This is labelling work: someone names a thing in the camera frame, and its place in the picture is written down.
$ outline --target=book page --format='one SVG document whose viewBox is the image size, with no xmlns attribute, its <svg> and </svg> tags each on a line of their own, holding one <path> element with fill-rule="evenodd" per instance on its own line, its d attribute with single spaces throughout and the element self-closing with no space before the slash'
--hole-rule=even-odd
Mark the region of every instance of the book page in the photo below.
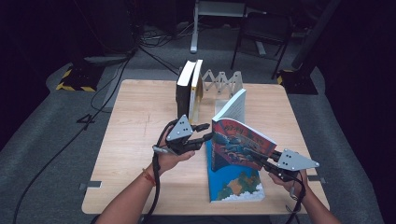
<svg viewBox="0 0 396 224">
<path fill-rule="evenodd" d="M 189 85 L 194 67 L 195 67 L 195 62 L 191 62 L 191 61 L 186 62 L 186 64 L 183 67 L 183 71 L 181 72 L 177 80 L 177 85 L 179 86 Z"/>
<path fill-rule="evenodd" d="M 214 121 L 221 118 L 235 119 L 239 122 L 245 123 L 245 99 L 246 90 L 241 89 L 238 91 L 225 106 L 213 117 Z"/>
</svg>

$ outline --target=illustrated book cover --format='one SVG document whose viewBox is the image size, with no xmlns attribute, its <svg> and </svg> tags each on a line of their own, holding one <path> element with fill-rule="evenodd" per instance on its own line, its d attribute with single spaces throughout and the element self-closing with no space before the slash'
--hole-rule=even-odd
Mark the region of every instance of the illustrated book cover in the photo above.
<svg viewBox="0 0 396 224">
<path fill-rule="evenodd" d="M 211 141 L 206 141 L 207 175 L 211 203 L 257 202 L 264 199 L 259 172 L 240 165 L 229 165 L 214 172 L 211 169 Z"/>
<path fill-rule="evenodd" d="M 254 156 L 270 156 L 276 142 L 245 124 L 247 91 L 238 91 L 212 119 L 211 169 L 216 172 L 230 164 L 260 170 Z"/>
<path fill-rule="evenodd" d="M 201 66 L 203 60 L 197 60 L 194 71 L 192 73 L 191 93 L 190 93 L 190 109 L 189 109 L 189 122 L 194 123 L 199 118 L 199 105 L 204 97 L 204 86 L 201 76 Z"/>
<path fill-rule="evenodd" d="M 192 72 L 195 62 L 187 61 L 184 65 L 176 86 L 177 118 L 189 116 Z"/>
</svg>

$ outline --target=open book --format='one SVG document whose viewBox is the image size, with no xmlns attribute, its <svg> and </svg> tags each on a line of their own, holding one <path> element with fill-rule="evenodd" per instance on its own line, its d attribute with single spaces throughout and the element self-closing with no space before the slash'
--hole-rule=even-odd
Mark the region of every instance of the open book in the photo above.
<svg viewBox="0 0 396 224">
<path fill-rule="evenodd" d="M 274 140 L 245 124 L 246 93 L 245 89 L 238 91 L 212 119 L 214 172 L 230 164 L 260 170 L 262 167 L 253 157 L 270 156 L 276 148 Z"/>
<path fill-rule="evenodd" d="M 206 141 L 207 176 L 211 203 L 257 202 L 264 197 L 259 172 L 246 166 L 230 165 L 214 172 L 210 168 L 212 142 Z"/>
</svg>

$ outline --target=black chair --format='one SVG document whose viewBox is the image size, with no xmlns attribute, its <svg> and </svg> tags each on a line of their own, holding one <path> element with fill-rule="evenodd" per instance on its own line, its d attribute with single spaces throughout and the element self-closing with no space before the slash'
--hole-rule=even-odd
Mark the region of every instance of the black chair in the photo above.
<svg viewBox="0 0 396 224">
<path fill-rule="evenodd" d="M 271 79 L 274 79 L 291 37 L 291 13 L 292 6 L 281 0 L 246 0 L 244 16 L 233 52 L 231 69 L 233 69 L 236 52 L 241 47 L 242 39 L 250 39 L 263 44 L 278 46 L 274 57 L 263 57 L 277 61 L 271 77 Z"/>
</svg>

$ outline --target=gray carpet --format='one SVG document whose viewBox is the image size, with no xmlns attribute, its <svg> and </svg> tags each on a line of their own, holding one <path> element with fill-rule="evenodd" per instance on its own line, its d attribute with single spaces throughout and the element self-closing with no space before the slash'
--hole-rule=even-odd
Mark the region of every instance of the gray carpet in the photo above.
<svg viewBox="0 0 396 224">
<path fill-rule="evenodd" d="M 203 59 L 203 70 L 215 74 L 229 69 L 236 31 L 227 28 L 208 29 L 200 33 L 198 52 L 190 54 L 189 36 L 167 45 L 149 49 L 174 69 L 186 60 Z M 300 40 L 290 43 L 281 68 L 290 68 Z M 70 64 L 54 72 L 47 80 L 50 95 L 22 124 L 0 152 L 0 223 L 12 223 L 17 203 L 30 181 L 63 149 L 83 127 L 76 121 L 95 114 L 114 86 L 107 85 L 119 68 L 106 68 L 98 92 L 56 91 Z M 242 72 L 246 83 L 276 83 L 270 78 L 275 62 L 238 54 L 235 70 Z M 124 77 L 176 79 L 165 67 L 139 50 L 126 66 Z M 318 69 L 311 76 L 319 95 L 289 95 L 304 140 L 311 156 L 320 162 L 318 174 L 326 183 L 323 188 L 332 212 L 343 223 L 383 223 L 375 194 L 347 143 L 324 95 L 324 81 Z M 84 190 L 81 183 L 90 180 L 110 113 L 100 113 L 39 176 L 21 202 L 17 223 L 90 223 L 94 215 L 81 211 Z M 271 216 L 274 224 L 284 223 L 287 216 Z M 301 223 L 311 223 L 307 215 L 299 215 Z"/>
</svg>

